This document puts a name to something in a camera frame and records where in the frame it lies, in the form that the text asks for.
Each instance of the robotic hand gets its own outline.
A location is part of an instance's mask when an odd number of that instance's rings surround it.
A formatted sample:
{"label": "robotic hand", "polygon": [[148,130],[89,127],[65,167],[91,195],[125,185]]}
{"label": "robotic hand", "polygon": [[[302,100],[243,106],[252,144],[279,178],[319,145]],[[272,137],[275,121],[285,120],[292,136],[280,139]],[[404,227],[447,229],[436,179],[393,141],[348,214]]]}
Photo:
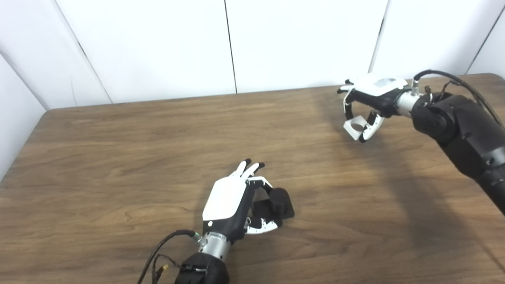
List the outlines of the robotic hand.
{"label": "robotic hand", "polygon": [[[227,284],[228,271],[225,260],[232,244],[246,234],[261,234],[282,226],[282,220],[294,217],[289,194],[283,188],[273,188],[262,176],[254,174],[265,166],[252,164],[250,159],[242,161],[229,176],[214,183],[203,212],[203,234],[180,230],[168,235],[155,248],[147,260],[137,284],[141,284],[150,263],[153,263],[152,283],[158,282],[163,268],[156,272],[158,257],[168,258],[179,267],[176,284]],[[255,201],[259,188],[265,189],[269,198]],[[181,265],[168,256],[157,254],[160,247],[174,235],[186,234],[198,241],[198,252],[191,255]]]}
{"label": "robotic hand", "polygon": [[[451,79],[441,92],[419,93],[419,79],[427,74],[439,74]],[[466,88],[474,101],[445,92],[450,84]],[[364,143],[372,137],[385,118],[393,115],[412,119],[414,128],[433,138],[455,167],[475,180],[505,215],[505,131],[484,97],[468,83],[451,74],[425,70],[414,76],[412,85],[403,79],[381,77],[370,73],[347,80],[337,93],[347,92],[344,128]],[[373,108],[367,120],[354,117],[352,102]],[[358,124],[363,131],[352,127]]]}

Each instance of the wire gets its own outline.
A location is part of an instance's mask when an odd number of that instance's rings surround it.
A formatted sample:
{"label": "wire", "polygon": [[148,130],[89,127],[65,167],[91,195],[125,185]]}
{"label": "wire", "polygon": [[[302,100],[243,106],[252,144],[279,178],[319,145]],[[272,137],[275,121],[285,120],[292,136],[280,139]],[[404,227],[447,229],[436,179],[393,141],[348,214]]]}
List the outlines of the wire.
{"label": "wire", "polygon": [[501,123],[501,120],[498,117],[498,115],[496,114],[496,112],[494,111],[494,109],[491,107],[491,105],[488,103],[488,101],[481,95],[481,93],[479,93],[479,91],[477,91],[475,88],[470,86],[470,84],[466,83],[465,81],[459,79],[458,77],[456,77],[452,74],[449,74],[449,73],[443,72],[443,71],[438,71],[438,70],[421,71],[417,75],[414,76],[414,81],[419,81],[419,79],[421,79],[421,77],[423,77],[424,75],[428,75],[428,74],[442,75],[444,77],[452,79],[454,82],[463,86],[465,89],[467,89],[472,94],[472,96],[477,101],[477,103],[480,106],[482,106],[483,108],[485,108],[489,112],[491,117],[493,117],[493,119],[498,123],[498,125],[503,128],[503,124]]}
{"label": "wire", "polygon": [[179,268],[181,267],[181,265],[179,263],[177,263],[177,261],[173,260],[168,255],[157,254],[156,257],[153,260],[153,269],[151,271],[151,279],[152,279],[153,284],[157,284],[158,283],[158,280],[161,277],[161,273],[163,273],[163,271],[165,271],[165,269],[166,269],[164,267],[161,267],[159,271],[156,271],[156,262],[157,262],[158,258],[160,258],[160,257],[163,257],[163,258],[166,258],[166,259],[170,260],[170,262],[172,262],[172,264],[175,267],[179,267]]}
{"label": "wire", "polygon": [[137,284],[142,284],[142,281],[144,280],[145,274],[147,273],[147,270],[149,269],[149,265],[153,261],[153,258],[155,257],[156,253],[160,250],[160,248],[171,238],[177,236],[177,235],[188,235],[190,237],[193,237],[195,235],[195,231],[192,230],[177,230],[170,235],[166,236],[161,242],[155,247],[151,255],[147,258],[147,262],[145,263],[144,269],[140,273],[140,277],[137,281]]}

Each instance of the wooden table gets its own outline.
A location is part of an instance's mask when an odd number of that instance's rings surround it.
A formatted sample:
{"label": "wooden table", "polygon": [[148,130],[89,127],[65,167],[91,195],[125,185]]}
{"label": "wooden table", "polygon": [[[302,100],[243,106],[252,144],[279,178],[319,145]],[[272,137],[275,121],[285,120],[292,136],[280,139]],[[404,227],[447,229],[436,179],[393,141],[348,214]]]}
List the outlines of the wooden table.
{"label": "wooden table", "polygon": [[[505,82],[463,78],[504,119]],[[135,283],[160,239],[201,230],[214,181],[248,157],[296,216],[232,247],[232,283],[505,282],[505,218],[483,191],[407,118],[353,141],[336,90],[49,111],[0,185],[0,283]]]}

